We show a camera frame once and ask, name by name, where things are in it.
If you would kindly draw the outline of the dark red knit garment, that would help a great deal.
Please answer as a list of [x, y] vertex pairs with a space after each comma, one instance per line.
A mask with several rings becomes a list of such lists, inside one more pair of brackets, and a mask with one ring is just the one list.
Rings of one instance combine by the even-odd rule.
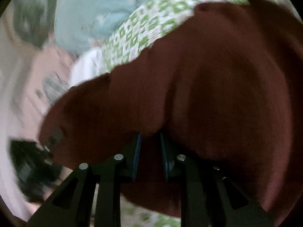
[[202, 3], [132, 62], [71, 88], [39, 141], [74, 169], [168, 128], [206, 159], [229, 159], [279, 226], [302, 195], [302, 23], [267, 0]]

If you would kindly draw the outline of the pink heart print pillow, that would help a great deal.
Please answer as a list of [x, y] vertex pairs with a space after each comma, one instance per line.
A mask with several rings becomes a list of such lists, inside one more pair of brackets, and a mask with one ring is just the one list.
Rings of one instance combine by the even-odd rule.
[[57, 45], [46, 46], [34, 58], [24, 92], [26, 113], [44, 116], [69, 89], [76, 58]]

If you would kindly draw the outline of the white folded towel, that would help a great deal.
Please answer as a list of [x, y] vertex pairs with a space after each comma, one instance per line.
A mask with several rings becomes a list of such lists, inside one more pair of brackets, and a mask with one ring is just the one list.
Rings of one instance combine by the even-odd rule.
[[69, 85], [78, 86], [105, 73], [108, 73], [108, 68], [103, 62], [101, 48], [91, 48], [83, 53], [72, 66]]

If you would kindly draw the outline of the gold framed landscape painting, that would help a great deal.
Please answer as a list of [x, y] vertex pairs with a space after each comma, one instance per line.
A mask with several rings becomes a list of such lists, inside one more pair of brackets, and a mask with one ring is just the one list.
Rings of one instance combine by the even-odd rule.
[[19, 38], [41, 48], [54, 31], [57, 0], [13, 0], [13, 28]]

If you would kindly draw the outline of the light blue floral quilt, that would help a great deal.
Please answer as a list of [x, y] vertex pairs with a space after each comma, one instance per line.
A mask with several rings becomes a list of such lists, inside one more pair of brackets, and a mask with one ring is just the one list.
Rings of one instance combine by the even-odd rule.
[[82, 54], [101, 45], [146, 0], [57, 0], [56, 44]]

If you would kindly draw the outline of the green white patterned bedsheet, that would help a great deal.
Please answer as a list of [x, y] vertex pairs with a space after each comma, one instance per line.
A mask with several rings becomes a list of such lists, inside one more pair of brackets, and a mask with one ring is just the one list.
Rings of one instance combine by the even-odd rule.
[[99, 73], [110, 72], [115, 66], [134, 60], [143, 49], [191, 17], [199, 3], [221, 1], [241, 4], [248, 0], [145, 1], [103, 44]]

